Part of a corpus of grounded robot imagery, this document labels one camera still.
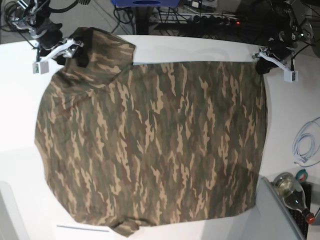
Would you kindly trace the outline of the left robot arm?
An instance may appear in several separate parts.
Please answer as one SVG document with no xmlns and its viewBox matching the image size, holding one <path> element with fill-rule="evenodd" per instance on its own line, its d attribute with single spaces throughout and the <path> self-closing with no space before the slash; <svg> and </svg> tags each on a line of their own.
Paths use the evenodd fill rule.
<svg viewBox="0 0 320 240">
<path fill-rule="evenodd" d="M 267 44 L 255 54 L 258 58 L 255 69 L 259 75 L 281 66 L 294 71 L 298 43 L 308 47 L 314 38 L 312 25 L 306 16 L 306 3 L 301 0 L 271 0 L 270 4 L 272 17 L 268 24 L 272 27 L 272 34 Z"/>
</svg>

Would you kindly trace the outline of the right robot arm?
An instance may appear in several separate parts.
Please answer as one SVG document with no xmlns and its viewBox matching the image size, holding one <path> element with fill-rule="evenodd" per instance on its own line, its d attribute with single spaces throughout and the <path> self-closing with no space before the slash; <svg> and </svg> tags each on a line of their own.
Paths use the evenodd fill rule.
<svg viewBox="0 0 320 240">
<path fill-rule="evenodd" d="M 55 9 L 50 7 L 49 0 L 16 0 L 5 13 L 6 24 L 15 32 L 29 33 L 37 42 L 35 62 L 32 64 L 34 74 L 49 72 L 49 60 L 56 61 L 59 65 L 65 65 L 67 59 L 75 59 L 77 66 L 85 68 L 89 63 L 89 57 L 81 37 L 64 37 L 61 32 L 62 24 L 54 23 L 50 19 L 52 13 L 62 14 L 73 9 L 77 5 L 87 6 L 89 0 L 76 0 L 71 5 Z"/>
</svg>

